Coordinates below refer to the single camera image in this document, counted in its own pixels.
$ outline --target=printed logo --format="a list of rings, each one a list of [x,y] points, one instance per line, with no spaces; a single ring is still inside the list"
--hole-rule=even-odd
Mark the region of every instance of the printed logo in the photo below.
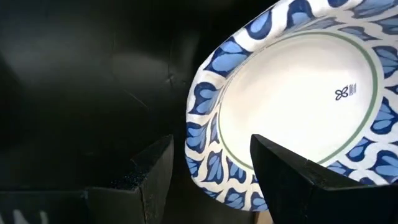
[[[342,90],[336,90],[335,100],[340,100],[346,98],[347,96],[352,96],[356,93],[356,83],[345,86]]]

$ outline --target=black angled block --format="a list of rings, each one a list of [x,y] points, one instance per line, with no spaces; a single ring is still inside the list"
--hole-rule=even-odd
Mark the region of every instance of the black angled block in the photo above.
[[[396,184],[363,185],[258,134],[250,152],[275,224],[398,222]]]
[[[96,224],[159,224],[173,169],[174,141],[166,136],[131,161],[131,172],[111,189],[90,188],[88,203]]]

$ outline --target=green line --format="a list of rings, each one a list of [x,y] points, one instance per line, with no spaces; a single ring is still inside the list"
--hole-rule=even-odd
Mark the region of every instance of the green line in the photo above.
[[[354,47],[356,47],[356,48],[364,55],[364,58],[366,59],[367,63],[369,64],[369,66],[370,66],[370,68],[371,68],[371,72],[372,72],[372,81],[373,81],[373,86],[372,86],[372,88],[373,88],[372,98],[371,98],[371,101],[370,101],[370,103],[369,103],[368,110],[366,111],[366,114],[365,114],[365,116],[364,116],[362,122],[359,124],[359,126],[357,127],[357,129],[355,130],[355,132],[353,133],[353,135],[352,135],[350,138],[348,138],[348,140],[347,140],[342,146],[340,146],[335,152],[333,152],[333,153],[330,154],[329,156],[326,156],[324,159],[321,159],[320,161],[317,162],[318,164],[322,164],[322,163],[328,161],[329,159],[331,159],[332,157],[336,156],[339,152],[341,152],[344,148],[346,148],[349,144],[351,144],[351,142],[357,137],[357,135],[358,135],[358,134],[361,132],[361,130],[364,128],[364,125],[366,124],[366,122],[367,122],[368,119],[370,118],[370,115],[371,115],[372,110],[373,110],[373,108],[374,108],[374,105],[375,105],[375,103],[376,103],[376,97],[377,97],[377,91],[378,91],[378,80],[377,80],[376,66],[375,66],[375,64],[373,63],[373,61],[372,61],[372,59],[371,59],[371,56],[367,53],[367,51],[366,51],[364,48],[362,48],[362,46],[360,46],[359,44],[357,44],[355,41],[353,41],[353,40],[351,40],[351,39],[349,39],[349,38],[347,38],[347,37],[345,37],[345,36],[343,36],[343,35],[339,35],[339,34],[334,34],[334,33],[329,33],[329,32],[306,32],[306,33],[304,33],[304,34],[295,34],[295,35],[292,35],[292,36],[290,36],[290,37],[286,37],[286,38],[284,38],[284,39],[282,39],[282,40],[278,40],[277,42],[272,43],[272,44],[266,46],[265,48],[261,49],[260,51],[262,51],[262,50],[264,50],[264,49],[266,49],[266,48],[269,48],[269,47],[271,47],[271,46],[273,46],[273,45],[275,45],[275,44],[277,44],[277,43],[279,43],[279,42],[281,42],[281,41],[283,41],[283,40],[291,39],[291,38],[293,38],[293,37],[298,37],[298,36],[302,36],[302,35],[312,35],[312,34],[315,34],[315,35],[329,35],[329,36],[332,36],[332,37],[336,37],[336,38],[339,38],[339,39],[341,39],[341,40],[345,40],[345,41],[347,41],[348,43],[350,43],[351,45],[353,45]],[[219,134],[220,134],[221,142],[223,143],[225,149],[226,149],[226,150],[229,152],[229,154],[232,156],[232,158],[234,158],[236,161],[238,161],[242,166],[244,166],[244,167],[246,167],[246,168],[248,168],[248,169],[253,170],[253,167],[252,167],[252,166],[250,166],[250,165],[244,163],[243,161],[241,161],[239,158],[237,158],[237,157],[229,150],[228,146],[227,146],[226,143],[225,143],[225,140],[223,139],[223,135],[222,135],[222,133],[221,133],[221,125],[220,125],[220,116],[221,116],[221,106],[222,106],[222,103],[223,103],[223,101],[222,101],[222,99],[221,99],[220,110],[219,110],[219,112],[218,112],[218,132],[219,132]]]

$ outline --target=paper plate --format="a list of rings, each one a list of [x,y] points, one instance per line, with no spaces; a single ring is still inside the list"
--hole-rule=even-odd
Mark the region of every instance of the paper plate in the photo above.
[[[261,134],[364,184],[398,179],[398,1],[280,1],[203,62],[185,155],[210,197],[267,210],[249,152]]]

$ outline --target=blue patterned rim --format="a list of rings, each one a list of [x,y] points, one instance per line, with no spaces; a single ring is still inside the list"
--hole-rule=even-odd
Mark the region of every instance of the blue patterned rim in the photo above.
[[[235,163],[218,132],[218,100],[231,72],[275,38],[331,30],[370,47],[384,73],[380,107],[365,136],[329,169],[364,184],[398,179],[398,0],[285,0],[222,43],[200,66],[187,101],[185,155],[193,181],[210,197],[240,210],[267,205],[254,172]]]

